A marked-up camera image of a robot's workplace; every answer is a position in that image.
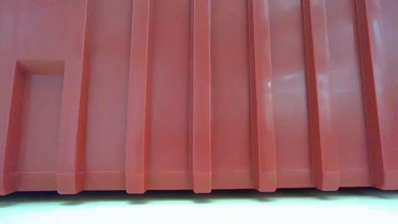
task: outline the red plastic wall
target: red plastic wall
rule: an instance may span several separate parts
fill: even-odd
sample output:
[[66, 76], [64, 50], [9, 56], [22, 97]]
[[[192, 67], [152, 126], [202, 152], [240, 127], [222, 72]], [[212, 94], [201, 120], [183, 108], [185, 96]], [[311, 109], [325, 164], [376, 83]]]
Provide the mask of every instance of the red plastic wall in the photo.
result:
[[398, 189], [396, 0], [0, 0], [0, 194]]

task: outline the red surface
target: red surface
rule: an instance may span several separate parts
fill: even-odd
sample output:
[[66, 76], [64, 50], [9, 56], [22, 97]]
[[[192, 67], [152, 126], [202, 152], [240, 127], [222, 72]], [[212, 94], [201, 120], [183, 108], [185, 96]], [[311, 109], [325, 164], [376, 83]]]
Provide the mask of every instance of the red surface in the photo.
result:
[[0, 0], [0, 194], [398, 189], [396, 0]]

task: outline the floor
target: floor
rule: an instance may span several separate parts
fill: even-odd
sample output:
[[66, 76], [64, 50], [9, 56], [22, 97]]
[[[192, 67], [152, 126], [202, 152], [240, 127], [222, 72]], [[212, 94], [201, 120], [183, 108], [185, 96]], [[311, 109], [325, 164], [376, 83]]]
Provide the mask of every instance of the floor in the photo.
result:
[[0, 223], [398, 222], [398, 191], [314, 189], [16, 193], [0, 197]]

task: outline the red container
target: red container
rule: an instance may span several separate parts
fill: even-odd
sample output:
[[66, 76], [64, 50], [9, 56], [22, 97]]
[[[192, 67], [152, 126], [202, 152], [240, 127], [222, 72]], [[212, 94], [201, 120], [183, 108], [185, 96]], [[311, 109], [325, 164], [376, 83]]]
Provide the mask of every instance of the red container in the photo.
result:
[[398, 189], [397, 0], [0, 0], [0, 194]]

